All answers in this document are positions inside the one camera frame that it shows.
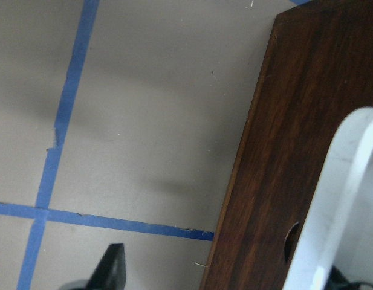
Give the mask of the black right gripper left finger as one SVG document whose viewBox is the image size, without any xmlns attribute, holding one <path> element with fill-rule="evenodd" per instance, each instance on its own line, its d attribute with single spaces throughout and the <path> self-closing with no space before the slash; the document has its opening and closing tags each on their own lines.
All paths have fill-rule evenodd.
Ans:
<svg viewBox="0 0 373 290">
<path fill-rule="evenodd" d="M 124 289 L 126 260 L 123 243 L 110 244 L 87 283 L 87 289 Z"/>
</svg>

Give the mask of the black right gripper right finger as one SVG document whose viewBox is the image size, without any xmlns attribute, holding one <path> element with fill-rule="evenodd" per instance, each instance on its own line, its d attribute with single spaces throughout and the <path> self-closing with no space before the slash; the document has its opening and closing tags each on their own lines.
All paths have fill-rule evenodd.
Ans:
<svg viewBox="0 0 373 290">
<path fill-rule="evenodd" d="M 333 266 L 326 283 L 326 289 L 369 289 L 369 284 L 366 282 L 350 282 L 335 266 Z"/>
</svg>

